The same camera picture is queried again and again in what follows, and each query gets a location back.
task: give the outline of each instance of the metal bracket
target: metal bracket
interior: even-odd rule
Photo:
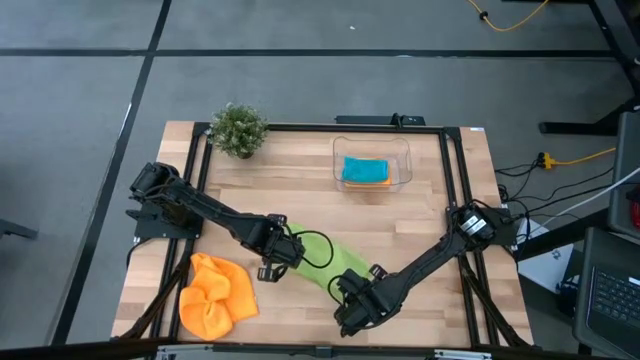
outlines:
[[[491,354],[474,351],[436,349],[433,358],[443,360],[491,360]]]
[[[192,345],[167,345],[158,346],[156,356],[165,359],[169,355],[178,355],[184,353],[194,353],[201,351],[213,351],[213,345],[192,344]]]
[[[202,217],[193,213],[185,227],[178,227],[162,220],[162,208],[147,202],[140,210],[127,210],[126,213],[136,220],[134,236],[138,238],[174,238],[197,239],[202,231]]]

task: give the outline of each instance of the desk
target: desk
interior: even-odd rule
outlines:
[[[157,160],[183,169],[193,126],[193,122],[168,122]],[[460,130],[474,197],[493,206],[499,205],[484,131]],[[394,194],[337,191],[332,170],[332,141],[341,135],[350,139],[405,138],[411,147],[412,181]],[[204,139],[200,141],[196,164],[200,164],[204,148]],[[462,199],[453,155],[455,149],[453,144],[449,145],[456,193]],[[239,211],[286,214],[289,222],[326,233],[371,264],[379,263],[388,271],[399,270],[445,233],[444,209],[448,200],[439,146],[437,136],[422,134],[272,131],[251,159],[231,159],[214,151],[206,193]],[[196,165],[192,183],[198,179],[198,169],[199,165]],[[167,242],[166,239],[153,240],[133,253],[113,325],[114,336],[128,330],[156,295]],[[183,246],[179,245],[178,257]],[[354,337],[341,338],[333,319],[336,304],[326,291],[291,273],[277,284],[258,282],[255,280],[261,265],[258,256],[241,248],[221,227],[205,222],[195,251],[236,262],[247,269],[253,279],[260,315],[239,322],[221,341],[470,346],[456,260],[416,286],[402,311],[386,324],[361,331]],[[532,342],[512,257],[498,246],[487,249],[484,256],[493,300],[518,334]],[[167,334],[173,302],[172,296],[165,307],[161,335]],[[481,340],[487,343],[482,306],[477,301],[475,309]],[[178,337],[197,340],[184,329],[180,329]]]

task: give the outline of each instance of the yellow cable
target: yellow cable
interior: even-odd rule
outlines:
[[[616,148],[611,148],[611,149],[607,149],[604,151],[600,151],[599,153],[595,153],[593,155],[589,155],[589,156],[585,156],[583,158],[577,159],[577,160],[572,160],[572,161],[556,161],[555,165],[573,165],[573,164],[578,164],[587,160],[591,160],[593,158],[597,158],[598,156],[604,155],[604,154],[608,154],[612,151],[616,151]]]
[[[476,8],[476,10],[478,11],[478,14],[482,14],[484,11],[482,9],[480,9],[480,7],[478,6],[478,4],[475,3],[475,1],[473,0],[467,0],[471,5],[473,5],[474,8]],[[529,14],[529,16],[527,16],[526,18],[524,18],[522,21],[520,21],[519,23],[510,26],[508,28],[499,28],[495,25],[493,25],[493,23],[489,20],[489,16],[485,16],[483,18],[483,20],[487,23],[487,25],[489,25],[493,30],[497,31],[497,32],[507,32],[507,31],[511,31],[514,29],[519,28],[520,26],[524,25],[524,23],[526,23],[527,21],[529,21],[529,19],[531,19],[535,14],[537,14],[540,10],[542,10],[542,8],[547,5],[547,3],[549,3],[549,0],[545,0],[542,4],[540,4],[540,6],[538,6],[535,10],[533,10],[533,12],[531,14]]]

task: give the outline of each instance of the laptop keyboard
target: laptop keyboard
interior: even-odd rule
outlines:
[[[640,286],[595,269],[591,308],[615,320],[640,328]]]

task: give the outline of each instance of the green cloth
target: green cloth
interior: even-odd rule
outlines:
[[[289,224],[291,231],[297,233],[306,230],[301,225]],[[315,265],[324,265],[329,261],[331,249],[327,239],[318,234],[300,235],[302,245],[304,245],[304,257]],[[360,255],[340,245],[336,239],[331,239],[333,244],[333,260],[324,269],[316,269],[307,264],[304,260],[297,269],[292,269],[294,273],[300,274],[308,280],[318,284],[322,290],[327,291],[329,280],[336,275],[342,275],[347,269],[355,271],[358,275],[370,278],[369,268],[371,267]],[[342,294],[338,290],[338,280],[331,283],[331,293],[342,300]]]

